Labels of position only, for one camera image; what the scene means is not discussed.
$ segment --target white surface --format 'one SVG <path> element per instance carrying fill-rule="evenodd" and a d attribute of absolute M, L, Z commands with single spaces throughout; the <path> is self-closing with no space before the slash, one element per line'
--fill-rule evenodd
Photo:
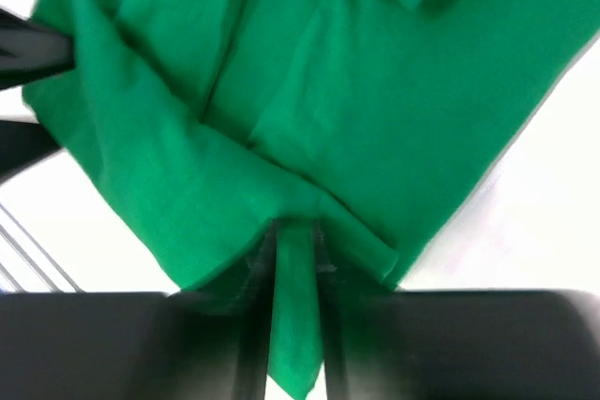
<path fill-rule="evenodd" d="M 0 0 L 22 15 L 32 2 Z M 598 74 L 595 45 L 431 243 L 403 288 L 600 294 Z M 0 114 L 31 119 L 19 90 L 0 95 Z M 86 290 L 176 289 L 66 154 L 0 186 L 0 202 Z M 323 392 L 321 377 L 312 398 L 323 398 Z M 271 380 L 269 397 L 285 397 Z"/>

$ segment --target green fabric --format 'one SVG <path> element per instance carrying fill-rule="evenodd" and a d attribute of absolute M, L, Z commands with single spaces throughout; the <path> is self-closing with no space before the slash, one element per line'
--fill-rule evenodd
<path fill-rule="evenodd" d="M 39 0 L 35 18 L 75 37 L 78 68 L 26 101 L 176 283 L 293 216 L 392 288 L 600 0 Z M 308 242 L 283 232 L 270 373 L 302 398 L 317 299 Z"/>

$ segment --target green towel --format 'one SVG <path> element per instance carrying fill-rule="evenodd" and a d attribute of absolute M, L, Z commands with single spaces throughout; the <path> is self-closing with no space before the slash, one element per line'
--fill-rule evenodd
<path fill-rule="evenodd" d="M 35 19 L 75 37 L 77 69 L 26 101 L 179 286 L 291 217 L 391 289 L 592 38 L 600 0 L 38 0 Z M 281 233 L 270 373 L 304 398 L 311 246 Z"/>

